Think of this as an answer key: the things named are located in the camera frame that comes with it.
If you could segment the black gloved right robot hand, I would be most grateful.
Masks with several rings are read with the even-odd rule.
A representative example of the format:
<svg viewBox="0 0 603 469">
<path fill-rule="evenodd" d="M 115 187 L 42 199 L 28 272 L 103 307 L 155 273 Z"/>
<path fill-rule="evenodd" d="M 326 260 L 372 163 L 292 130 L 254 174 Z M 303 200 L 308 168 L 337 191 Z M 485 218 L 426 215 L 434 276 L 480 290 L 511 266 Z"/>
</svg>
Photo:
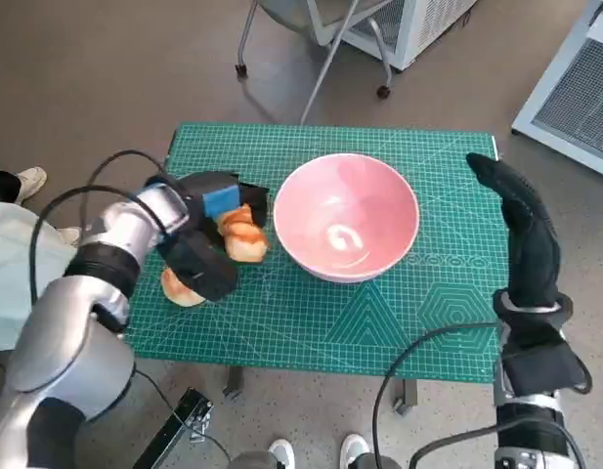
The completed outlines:
<svg viewBox="0 0 603 469">
<path fill-rule="evenodd" d="M 478 182 L 501 197 L 508 228 L 509 300 L 521 309 L 553 307 L 559 294 L 561 250 L 538 192 L 501 160 L 471 152 L 466 162 Z"/>
</svg>

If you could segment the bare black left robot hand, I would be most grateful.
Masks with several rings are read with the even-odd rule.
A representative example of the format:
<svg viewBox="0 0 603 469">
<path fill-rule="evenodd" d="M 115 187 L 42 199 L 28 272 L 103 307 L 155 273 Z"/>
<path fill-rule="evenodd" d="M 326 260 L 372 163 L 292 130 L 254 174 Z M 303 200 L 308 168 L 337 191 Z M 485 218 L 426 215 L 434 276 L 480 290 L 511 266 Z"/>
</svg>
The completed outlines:
<svg viewBox="0 0 603 469">
<path fill-rule="evenodd" d="M 178 180 L 182 195 L 189 198 L 187 206 L 195 224 L 203 232 L 213 234 L 215 221 L 224 213 L 247 204 L 253 222 L 260 228 L 268 218 L 269 190 L 244 183 L 236 173 L 205 171 L 192 173 Z"/>
</svg>

